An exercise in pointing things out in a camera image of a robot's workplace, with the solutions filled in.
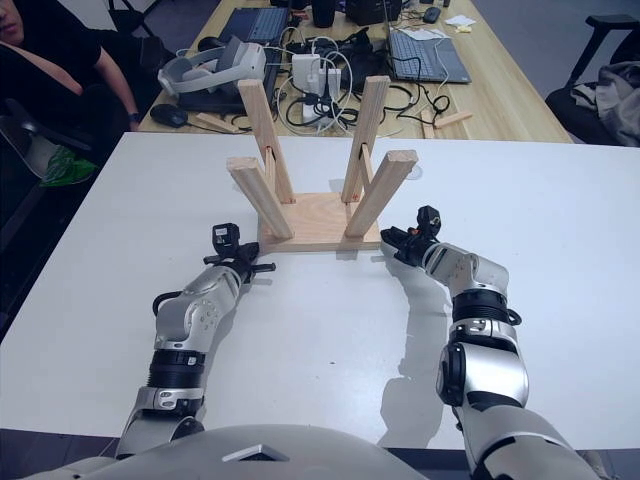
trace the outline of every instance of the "silver robot arm segment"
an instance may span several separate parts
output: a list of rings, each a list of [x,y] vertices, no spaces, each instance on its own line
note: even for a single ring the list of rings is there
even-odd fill
[[[198,413],[204,405],[205,359],[220,321],[236,306],[240,287],[256,272],[275,265],[253,265],[257,243],[239,244],[234,224],[213,227],[218,253],[181,292],[153,302],[156,315],[154,355],[149,380],[140,387],[116,451],[125,458],[203,430]]]
[[[507,308],[507,270],[436,235],[440,214],[426,206],[418,227],[383,230],[395,257],[421,267],[449,289],[453,324],[443,348],[437,391],[462,431],[474,479],[597,479],[544,418],[525,409],[529,378]]]

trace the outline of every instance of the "white table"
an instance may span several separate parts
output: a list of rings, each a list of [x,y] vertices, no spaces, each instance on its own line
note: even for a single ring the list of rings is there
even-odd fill
[[[347,139],[281,138],[296,191],[339,188]],[[505,265],[529,407],[575,448],[640,447],[640,153],[582,145],[378,140],[422,178],[380,217],[430,203],[440,239]],[[152,355],[151,301],[212,254],[211,226],[257,217],[225,169],[252,137],[127,134],[1,349],[0,426],[119,435]],[[462,448],[434,392],[444,291],[381,252],[277,254],[216,335],[207,428],[314,424],[391,447]]]

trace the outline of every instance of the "wooden plank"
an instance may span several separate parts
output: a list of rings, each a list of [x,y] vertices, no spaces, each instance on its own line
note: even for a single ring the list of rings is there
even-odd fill
[[[260,251],[326,252],[375,250],[380,247],[377,222],[362,237],[346,237],[344,230],[356,203],[343,203],[340,193],[299,193],[294,204],[281,205],[291,228],[290,240],[276,238],[267,225],[260,231]]]
[[[366,143],[369,152],[373,152],[376,132],[382,118],[382,109],[387,98],[387,90],[391,80],[387,76],[367,77],[362,94],[362,106],[358,114],[358,124],[353,135],[351,154],[347,165],[347,174],[342,188],[342,201],[357,202],[362,195],[362,179],[360,176],[360,155],[362,144]]]
[[[420,118],[425,122],[431,121],[431,115],[426,110],[420,112]],[[433,131],[433,125],[429,125],[427,123],[422,124],[422,134],[426,139],[436,138],[436,134]]]
[[[364,192],[367,193],[371,180],[373,179],[373,167],[371,166],[371,155],[366,143],[362,144],[362,155],[360,155],[360,176],[364,185]]]
[[[344,232],[347,237],[360,237],[369,230],[417,161],[415,150],[387,152],[373,177],[369,191],[347,225]]]
[[[276,191],[276,159],[273,158],[273,150],[271,147],[267,147],[267,152],[264,158],[264,174],[267,177],[267,183],[271,191]]]
[[[282,211],[282,205],[276,194],[269,188],[267,179],[253,157],[235,157],[227,160],[227,170],[242,192],[256,209],[260,218],[269,225],[276,238],[293,238],[293,229],[289,226]]]
[[[276,135],[276,129],[271,118],[271,110],[264,86],[259,80],[240,80],[238,90],[242,96],[242,102],[247,110],[247,116],[253,128],[253,135],[258,142],[258,148],[262,160],[266,164],[267,147],[271,148],[276,165],[276,195],[281,203],[295,203],[295,195],[287,165],[284,160],[282,148]]]
[[[447,125],[461,122],[465,118],[471,118],[471,117],[473,117],[473,113],[467,110],[463,110],[462,112],[453,113],[451,115],[447,115],[446,117],[439,118],[434,122],[434,127],[436,128],[446,127]]]
[[[199,113],[196,115],[196,119],[200,120],[203,123],[206,123],[207,125],[210,125],[218,130],[222,130],[223,132],[227,132],[227,133],[239,133],[240,129],[238,127],[236,127],[235,125],[229,123],[229,122],[225,122],[224,120],[218,118],[218,117],[214,117],[213,115],[209,114],[209,113]]]

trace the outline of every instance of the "cup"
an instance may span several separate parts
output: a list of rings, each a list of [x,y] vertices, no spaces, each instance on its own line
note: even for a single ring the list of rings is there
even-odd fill
[[[330,27],[336,16],[336,0],[311,0],[311,12],[316,27]]]

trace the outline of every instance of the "small wooden stick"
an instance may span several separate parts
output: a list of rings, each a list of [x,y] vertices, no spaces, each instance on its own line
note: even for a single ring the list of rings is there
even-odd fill
[[[196,115],[196,118],[201,122],[206,123],[212,127],[215,127],[223,132],[227,133],[238,133],[240,129],[235,125],[232,125],[229,122],[225,122],[224,120],[214,117],[213,115],[209,115],[208,113],[199,113]]]
[[[436,128],[446,127],[447,125],[451,125],[452,123],[461,122],[465,118],[473,117],[473,113],[463,110],[462,112],[454,113],[452,115],[447,115],[446,117],[442,117],[439,120],[435,121]]]
[[[373,177],[369,191],[349,220],[345,236],[361,237],[367,233],[417,161],[415,150],[387,152]]]
[[[264,157],[264,173],[269,183],[269,188],[273,192],[276,191],[276,159],[273,158],[273,150],[267,147],[267,153]]]
[[[360,176],[364,185],[364,192],[367,193],[371,180],[373,179],[373,168],[371,167],[371,156],[366,143],[362,144],[362,154],[360,155]]]
[[[269,188],[257,158],[235,157],[227,160],[227,170],[242,192],[256,209],[260,218],[271,229],[274,237],[293,238],[293,229],[287,222],[276,194]]]
[[[369,151],[373,151],[376,141],[376,132],[382,118],[384,101],[387,98],[387,90],[391,80],[387,76],[367,77],[362,94],[358,124],[353,135],[349,165],[342,188],[342,201],[344,203],[357,202],[362,195],[362,178],[360,175],[360,153],[362,144],[366,143]]]
[[[420,112],[420,118],[425,122],[430,122],[429,113],[426,110]],[[429,125],[428,123],[422,124],[422,133],[424,134],[424,138],[436,138],[436,134],[433,131],[433,125]]]
[[[264,86],[259,80],[240,80],[238,90],[242,97],[242,103],[247,110],[247,116],[253,128],[253,135],[258,142],[262,160],[266,164],[267,147],[271,147],[276,164],[276,194],[281,203],[296,203],[296,198],[289,180],[287,164],[280,148],[280,142],[276,135],[276,127],[271,118],[271,110]]]

